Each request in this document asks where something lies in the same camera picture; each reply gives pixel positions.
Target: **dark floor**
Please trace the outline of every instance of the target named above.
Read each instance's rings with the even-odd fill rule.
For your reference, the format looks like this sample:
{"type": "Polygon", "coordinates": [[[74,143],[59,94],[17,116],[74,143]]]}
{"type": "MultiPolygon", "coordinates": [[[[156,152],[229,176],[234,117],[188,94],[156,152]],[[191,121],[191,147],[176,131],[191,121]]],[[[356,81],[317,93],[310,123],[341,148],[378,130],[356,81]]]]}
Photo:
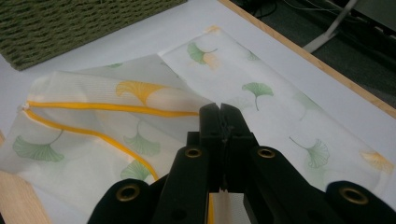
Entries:
{"type": "MultiPolygon", "coordinates": [[[[339,13],[337,10],[317,10],[317,6],[339,10],[325,0],[234,2],[240,6],[260,2],[261,9],[248,6],[250,8],[246,10],[255,11],[256,17],[301,47],[323,34],[339,13]]],[[[343,21],[338,31],[336,37],[313,54],[396,108],[396,38],[384,35],[372,21],[356,17],[354,13],[343,21]]]]}

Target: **wooden edge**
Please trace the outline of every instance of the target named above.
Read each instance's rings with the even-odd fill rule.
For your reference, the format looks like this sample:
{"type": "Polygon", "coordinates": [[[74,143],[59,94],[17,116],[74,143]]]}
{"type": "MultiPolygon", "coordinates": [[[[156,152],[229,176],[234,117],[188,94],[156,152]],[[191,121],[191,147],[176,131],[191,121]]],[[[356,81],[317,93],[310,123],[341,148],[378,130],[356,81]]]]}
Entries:
{"type": "MultiPolygon", "coordinates": [[[[0,131],[0,146],[4,141],[0,131]]],[[[6,223],[51,223],[33,187],[3,171],[0,171],[0,212],[6,223]]]]}
{"type": "Polygon", "coordinates": [[[293,50],[303,58],[305,58],[307,61],[311,62],[314,66],[328,74],[329,76],[333,77],[335,80],[343,84],[344,86],[348,87],[352,91],[356,92],[360,97],[363,99],[367,100],[370,102],[372,105],[375,105],[385,113],[389,114],[391,117],[396,119],[396,109],[393,108],[392,106],[388,105],[387,103],[383,102],[381,99],[378,97],[372,95],[370,92],[353,82],[347,77],[344,77],[341,73],[337,72],[333,68],[331,68],[329,65],[324,63],[323,61],[319,60],[317,57],[309,53],[308,51],[302,49],[298,45],[294,44],[291,42],[289,39],[287,39],[285,36],[282,34],[278,33],[262,21],[258,20],[254,16],[250,15],[248,12],[246,12],[244,9],[240,8],[236,4],[232,3],[230,0],[219,0],[224,6],[244,18],[245,20],[249,21],[259,29],[263,30],[265,33],[288,47],[289,49],[293,50]]]}

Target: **green woven basket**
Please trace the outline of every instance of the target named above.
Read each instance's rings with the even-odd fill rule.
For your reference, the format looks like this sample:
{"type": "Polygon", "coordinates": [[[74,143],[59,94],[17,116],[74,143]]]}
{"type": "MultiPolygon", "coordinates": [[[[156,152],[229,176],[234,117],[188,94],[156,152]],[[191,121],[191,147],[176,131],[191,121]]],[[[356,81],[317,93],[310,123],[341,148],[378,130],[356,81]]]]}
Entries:
{"type": "Polygon", "coordinates": [[[0,0],[0,53],[17,70],[187,0],[0,0]]]}

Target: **white table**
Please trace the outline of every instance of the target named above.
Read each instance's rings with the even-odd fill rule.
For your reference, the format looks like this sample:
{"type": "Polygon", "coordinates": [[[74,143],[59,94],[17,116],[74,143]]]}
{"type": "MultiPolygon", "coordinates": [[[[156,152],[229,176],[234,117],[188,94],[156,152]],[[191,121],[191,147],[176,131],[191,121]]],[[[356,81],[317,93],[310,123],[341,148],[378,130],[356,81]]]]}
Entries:
{"type": "MultiPolygon", "coordinates": [[[[184,43],[216,24],[368,146],[396,163],[395,118],[257,28],[252,24],[255,22],[245,20],[216,0],[190,0],[21,72],[12,69],[1,57],[0,129],[7,137],[18,106],[23,104],[29,87],[38,77],[57,70],[75,71],[157,53],[164,47],[184,43]]],[[[395,176],[393,174],[390,183],[393,187],[389,189],[396,189],[395,176]]],[[[387,192],[383,199],[396,208],[396,194],[387,192]]],[[[43,204],[50,208],[50,200],[43,204]]]]}

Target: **basket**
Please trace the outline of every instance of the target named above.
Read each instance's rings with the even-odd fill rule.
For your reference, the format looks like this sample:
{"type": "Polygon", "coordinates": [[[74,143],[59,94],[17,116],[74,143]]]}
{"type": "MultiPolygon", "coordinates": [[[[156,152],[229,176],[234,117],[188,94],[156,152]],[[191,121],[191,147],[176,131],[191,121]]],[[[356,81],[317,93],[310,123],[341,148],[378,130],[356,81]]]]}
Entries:
{"type": "Polygon", "coordinates": [[[23,70],[186,1],[4,0],[0,53],[23,70]]]}

